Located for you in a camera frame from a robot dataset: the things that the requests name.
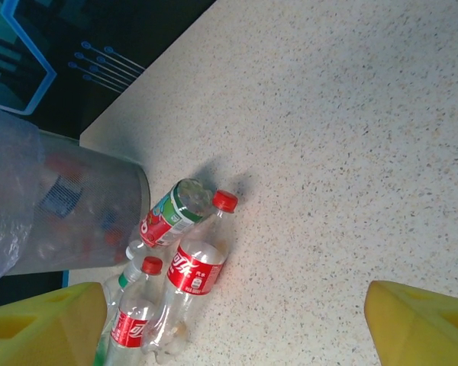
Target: white speckled floor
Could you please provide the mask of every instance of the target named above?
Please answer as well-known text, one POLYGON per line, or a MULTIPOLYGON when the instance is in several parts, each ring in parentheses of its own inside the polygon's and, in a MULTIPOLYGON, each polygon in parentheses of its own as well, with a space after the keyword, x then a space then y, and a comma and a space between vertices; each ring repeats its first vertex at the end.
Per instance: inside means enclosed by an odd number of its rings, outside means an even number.
POLYGON ((195 174, 242 197, 173 365, 378 365, 371 280, 458 296, 458 1, 218 0, 82 144, 153 201, 195 174))

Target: plastic bag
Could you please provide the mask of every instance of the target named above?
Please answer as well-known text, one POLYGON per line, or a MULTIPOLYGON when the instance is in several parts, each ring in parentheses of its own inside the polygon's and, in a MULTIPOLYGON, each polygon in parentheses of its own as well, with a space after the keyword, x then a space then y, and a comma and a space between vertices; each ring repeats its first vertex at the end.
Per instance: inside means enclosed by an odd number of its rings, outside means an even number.
POLYGON ((0 277, 27 244, 42 155, 37 127, 0 111, 0 277))

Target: coca-cola logo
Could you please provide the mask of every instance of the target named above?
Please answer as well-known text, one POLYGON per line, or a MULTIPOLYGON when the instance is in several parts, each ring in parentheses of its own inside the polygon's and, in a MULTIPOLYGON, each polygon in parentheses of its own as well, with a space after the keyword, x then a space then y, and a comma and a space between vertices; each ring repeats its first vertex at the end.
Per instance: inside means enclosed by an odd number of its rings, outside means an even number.
POLYGON ((186 257, 177 252, 173 257, 173 262, 171 263, 170 270, 171 272, 173 272, 176 269, 182 275, 190 277, 190 275, 192 274, 192 269, 197 267, 198 265, 192 263, 186 257))
POLYGON ((129 331, 129 336, 131 338, 139 338, 143 335, 143 330, 146 324, 137 324, 132 327, 132 329, 129 331))

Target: yellow plastic block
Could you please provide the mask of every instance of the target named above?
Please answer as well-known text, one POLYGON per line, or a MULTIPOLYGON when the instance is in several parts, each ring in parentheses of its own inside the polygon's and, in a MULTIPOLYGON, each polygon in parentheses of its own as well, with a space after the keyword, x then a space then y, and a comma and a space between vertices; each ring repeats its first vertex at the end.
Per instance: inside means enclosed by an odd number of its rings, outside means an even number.
POLYGON ((457 298, 374 281, 365 317, 382 366, 458 366, 457 298))
POLYGON ((4 305, 0 366, 92 366, 106 313, 97 283, 4 305))

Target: bottle cap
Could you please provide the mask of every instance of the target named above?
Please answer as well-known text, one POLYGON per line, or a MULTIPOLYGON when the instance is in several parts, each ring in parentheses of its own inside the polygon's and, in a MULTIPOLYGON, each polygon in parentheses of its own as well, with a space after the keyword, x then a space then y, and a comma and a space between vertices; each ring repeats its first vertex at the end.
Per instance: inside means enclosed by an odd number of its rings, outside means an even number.
POLYGON ((163 267, 163 261, 157 257, 146 257, 141 267, 141 271, 148 275, 159 275, 161 268, 163 267))
POLYGON ((232 214, 237 206, 237 197, 227 191, 218 190, 214 194, 212 204, 219 210, 232 214))

